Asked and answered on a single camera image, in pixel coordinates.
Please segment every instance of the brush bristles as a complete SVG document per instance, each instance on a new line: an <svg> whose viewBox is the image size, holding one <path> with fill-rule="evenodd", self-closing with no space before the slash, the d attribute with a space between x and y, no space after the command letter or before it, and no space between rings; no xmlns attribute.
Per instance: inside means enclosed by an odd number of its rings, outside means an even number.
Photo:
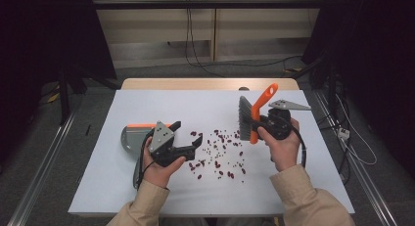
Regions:
<svg viewBox="0 0 415 226"><path fill-rule="evenodd" d="M249 141L251 140L251 108L253 106L251 103L245 98L241 96L239 99L239 131L240 131L240 139Z"/></svg>

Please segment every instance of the table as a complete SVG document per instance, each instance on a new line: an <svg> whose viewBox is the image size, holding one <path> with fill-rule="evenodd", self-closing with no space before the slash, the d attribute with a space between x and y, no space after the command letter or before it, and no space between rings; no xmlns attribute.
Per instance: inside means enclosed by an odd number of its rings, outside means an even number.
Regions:
<svg viewBox="0 0 415 226"><path fill-rule="evenodd" d="M139 78L125 80L122 90L117 91L115 95L106 123L69 212L83 216L114 215L124 203L133 200L135 190L132 188L132 172L135 160L122 149L117 137L126 124L137 123L137 120L148 123L155 119L171 122L172 119L181 117L183 118L182 127L176 131L175 145L180 147L189 143L192 139L190 133L195 129L203 131L205 139L203 145L197 150L196 159L206 159L208 158L207 139L212 142L215 139L213 129L220 127L220 132L225 135L232 135L238 129L237 117L234 116L237 116L239 96L244 95L249 101L255 100L272 82L280 85L280 90L276 94L278 99L283 97L295 103L307 104L302 91L292 79ZM240 87L248 87L256 91L237 91ZM267 108L261 110L261 113L266 113L265 110ZM301 127L307 127L300 132L308 147L306 169L313 185L329 190L344 204L348 212L353 213L353 207L312 113L310 111L292 112L292 115L302 124ZM227 170L232 170L236 166L235 172L237 172L237 165L242 164L246 167L247 175L238 172L235 180L219 179L213 164L195 171L198 173L192 173L189 168L186 168L188 166L185 163L170 179L168 187L171 193L161 210L161 215L254 217L275 216L283 213L284 207L281 200L267 179L275 173L273 163L264 161L269 159L268 149L263 143L255 146L247 143L242 145L239 143L237 148L228 146L226 155L223 150L216 151L219 155L218 160L227 167ZM242 157L238 155L240 152L244 153ZM199 180L197 176L200 173L204 177Z"/></svg>

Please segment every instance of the beige sleeve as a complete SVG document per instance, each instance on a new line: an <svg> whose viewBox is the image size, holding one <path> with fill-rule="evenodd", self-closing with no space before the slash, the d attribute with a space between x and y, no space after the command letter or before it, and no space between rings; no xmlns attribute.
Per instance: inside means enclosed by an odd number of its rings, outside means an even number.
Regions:
<svg viewBox="0 0 415 226"><path fill-rule="evenodd" d="M159 213L169 191L143 180L134 202L125 204L109 226L159 225Z"/></svg>
<svg viewBox="0 0 415 226"><path fill-rule="evenodd" d="M354 225L345 207L333 195L313 188L300 164L270 179L286 209L286 225Z"/></svg>

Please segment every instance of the white table surface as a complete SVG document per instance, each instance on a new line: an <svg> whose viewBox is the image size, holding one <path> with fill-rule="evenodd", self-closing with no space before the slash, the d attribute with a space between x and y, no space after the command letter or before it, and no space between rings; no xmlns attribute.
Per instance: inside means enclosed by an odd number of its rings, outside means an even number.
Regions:
<svg viewBox="0 0 415 226"><path fill-rule="evenodd" d="M119 90L108 113L97 144L69 208L69 213L83 216L114 215L127 202L134 200L136 190L132 176L136 159L122 148L120 133L130 123L172 123L181 120L182 127L175 132L174 146L188 146L197 137L192 131L204 133L204 142L196 151L195 165L205 159L205 167L191 171L188 162L173 174L168 188L170 195L161 210L161 216L275 216L284 212L280 198L269 176L275 174L268 147L262 141L234 138L239 129L238 108L241 95L253 104L261 91L157 91ZM284 99L308 105L302 91L279 90L270 102ZM267 115L264 106L261 114ZM323 141L311 111L292 111L300 122L300 133L307 146L306 170L316 188L332 193L348 210L354 213L345 187ZM231 135L232 143L223 150L220 139L213 132L220 130ZM208 144L218 143L218 149ZM220 164L224 175L218 179ZM241 163L247 173L243 174ZM227 177L227 172L235 178Z"/></svg>

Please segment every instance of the gray carpet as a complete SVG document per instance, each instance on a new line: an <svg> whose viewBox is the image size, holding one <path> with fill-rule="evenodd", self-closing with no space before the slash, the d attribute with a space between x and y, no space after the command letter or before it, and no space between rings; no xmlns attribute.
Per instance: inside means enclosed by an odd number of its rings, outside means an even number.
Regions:
<svg viewBox="0 0 415 226"><path fill-rule="evenodd" d="M243 61L238 64L258 65L273 62L276 61ZM291 59L284 64L263 67L221 65L206 67L206 69L225 77L279 77L283 75L283 68L301 66L302 63L299 59ZM201 68L188 65L120 69L117 71L117 75L117 83L121 83L123 79L128 77L214 77ZM81 218L68 214L79 179L94 149L115 94L114 91L92 80L86 80L86 83L88 91L85 95L70 96L72 103L81 99L80 109L26 225L105 225L110 220L109 218ZM298 83L313 107L315 118L323 117L324 114L310 88L307 76L302 77ZM371 144L378 157L377 164L366 166L367 171L386 199L397 224L413 225L412 222L415 220L413 214L415 212L415 181L391 157L382 139L370 131L364 117L353 104L352 98L348 99L348 104L353 126ZM16 146L16 151L7 162L3 163L3 173L0 176L0 225L6 225L12 217L32 176L52 143L59 122L59 101L39 106L34 120ZM333 131L322 130L322 135L335 164L339 166L342 152ZM352 133L351 139L359 156L371 160L371 153L356 134ZM379 217L355 174L352 171L350 174L346 190L356 210L352 216L356 225L381 225Z"/></svg>

